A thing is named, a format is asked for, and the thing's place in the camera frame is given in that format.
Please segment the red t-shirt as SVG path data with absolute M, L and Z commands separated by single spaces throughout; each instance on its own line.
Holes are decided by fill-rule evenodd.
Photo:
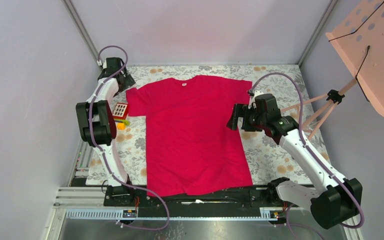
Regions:
M 251 186 L 238 130 L 227 123 L 248 104 L 252 82 L 197 75 L 126 92 L 131 117 L 145 118 L 147 187 L 159 196 L 204 195 Z

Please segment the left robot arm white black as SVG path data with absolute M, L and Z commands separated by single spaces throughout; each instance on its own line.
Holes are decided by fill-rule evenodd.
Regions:
M 98 61 L 102 71 L 97 87 L 84 102 L 75 106 L 81 139 L 88 143 L 103 163 L 107 187 L 105 207 L 133 205 L 137 200 L 130 177 L 125 170 L 116 146 L 117 127 L 110 103 L 126 88 L 128 72 L 119 57 Z

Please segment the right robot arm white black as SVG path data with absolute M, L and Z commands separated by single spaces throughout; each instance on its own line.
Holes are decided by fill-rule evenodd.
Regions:
M 296 184 L 287 177 L 271 181 L 267 201 L 273 206 L 283 202 L 309 211 L 324 229 L 336 225 L 358 229 L 365 223 L 361 207 L 363 186 L 356 179 L 348 179 L 326 162 L 316 151 L 301 126 L 291 116 L 283 116 L 272 94 L 254 95 L 249 104 L 236 103 L 226 126 L 231 130 L 263 132 L 304 170 L 313 189 Z

